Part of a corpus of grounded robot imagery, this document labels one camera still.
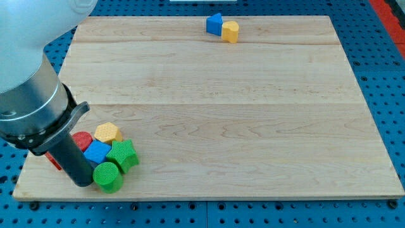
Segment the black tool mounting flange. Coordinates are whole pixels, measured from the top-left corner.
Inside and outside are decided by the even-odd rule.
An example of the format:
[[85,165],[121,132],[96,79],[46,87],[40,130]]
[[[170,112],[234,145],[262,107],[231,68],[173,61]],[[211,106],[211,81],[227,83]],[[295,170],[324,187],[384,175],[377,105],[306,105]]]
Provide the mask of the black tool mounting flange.
[[73,98],[69,88],[64,84],[63,87],[67,93],[68,104],[62,116],[55,120],[50,126],[33,134],[22,133],[13,135],[12,133],[6,133],[4,130],[1,130],[1,138],[17,149],[28,149],[35,156],[42,156],[54,147],[67,149],[68,151],[77,148],[74,142],[69,146],[59,145],[65,137],[70,136],[70,131],[77,124],[80,117],[90,110],[90,106],[86,101],[78,104]]

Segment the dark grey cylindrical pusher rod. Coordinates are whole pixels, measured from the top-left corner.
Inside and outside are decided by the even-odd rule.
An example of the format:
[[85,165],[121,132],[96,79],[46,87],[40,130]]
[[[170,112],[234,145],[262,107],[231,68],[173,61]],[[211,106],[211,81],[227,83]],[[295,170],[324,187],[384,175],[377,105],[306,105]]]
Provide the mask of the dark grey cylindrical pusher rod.
[[62,140],[48,149],[61,168],[76,186],[86,187],[93,183],[93,167],[77,146],[72,136],[67,134]]

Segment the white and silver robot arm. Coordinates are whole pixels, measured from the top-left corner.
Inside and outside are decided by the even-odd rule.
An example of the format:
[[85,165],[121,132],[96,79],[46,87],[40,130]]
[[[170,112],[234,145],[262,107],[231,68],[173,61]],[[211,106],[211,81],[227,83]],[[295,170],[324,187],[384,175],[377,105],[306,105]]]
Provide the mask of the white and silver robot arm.
[[48,60],[47,44],[85,20],[96,0],[1,1],[1,138],[35,156],[50,153],[80,187],[93,168],[70,132],[90,110]]

